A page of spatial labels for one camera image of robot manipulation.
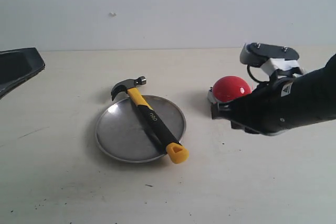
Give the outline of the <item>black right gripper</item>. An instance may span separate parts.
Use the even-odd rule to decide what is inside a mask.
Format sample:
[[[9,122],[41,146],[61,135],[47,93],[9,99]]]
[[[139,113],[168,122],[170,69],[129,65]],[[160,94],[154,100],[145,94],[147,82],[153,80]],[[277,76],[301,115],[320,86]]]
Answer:
[[[230,102],[212,105],[211,118],[230,121],[231,129],[248,134],[278,135],[297,127],[294,82],[259,88]]]

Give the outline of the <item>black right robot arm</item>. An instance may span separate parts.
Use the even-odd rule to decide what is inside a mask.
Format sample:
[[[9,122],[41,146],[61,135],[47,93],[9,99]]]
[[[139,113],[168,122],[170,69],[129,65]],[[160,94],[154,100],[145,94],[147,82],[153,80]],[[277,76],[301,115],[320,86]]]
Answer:
[[[278,79],[243,97],[212,104],[211,117],[262,135],[335,120],[335,56],[303,76]]]

